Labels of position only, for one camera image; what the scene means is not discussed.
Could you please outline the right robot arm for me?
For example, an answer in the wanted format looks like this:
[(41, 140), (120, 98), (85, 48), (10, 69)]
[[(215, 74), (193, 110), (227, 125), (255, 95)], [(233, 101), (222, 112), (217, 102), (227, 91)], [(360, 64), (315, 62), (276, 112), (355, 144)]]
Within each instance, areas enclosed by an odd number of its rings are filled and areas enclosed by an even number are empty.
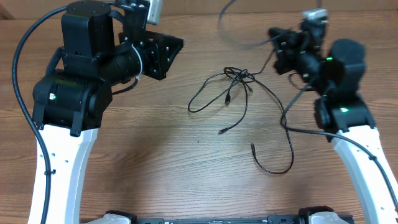
[(376, 122), (359, 94), (365, 73), (365, 48), (350, 39), (334, 41), (320, 53), (325, 33), (273, 27), (269, 36), (277, 53), (279, 74), (296, 71), (319, 95), (315, 100), (318, 130), (343, 161), (367, 223), (397, 223), (397, 181), (382, 150)]

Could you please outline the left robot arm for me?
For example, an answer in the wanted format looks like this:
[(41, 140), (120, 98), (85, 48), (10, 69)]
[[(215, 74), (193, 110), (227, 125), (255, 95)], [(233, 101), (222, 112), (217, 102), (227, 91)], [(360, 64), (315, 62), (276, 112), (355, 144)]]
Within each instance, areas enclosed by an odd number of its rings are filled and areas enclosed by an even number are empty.
[(183, 40), (151, 32), (161, 1), (76, 1), (62, 8), (63, 45), (33, 89), (37, 170), (30, 223), (78, 223), (85, 169), (113, 86), (163, 80)]

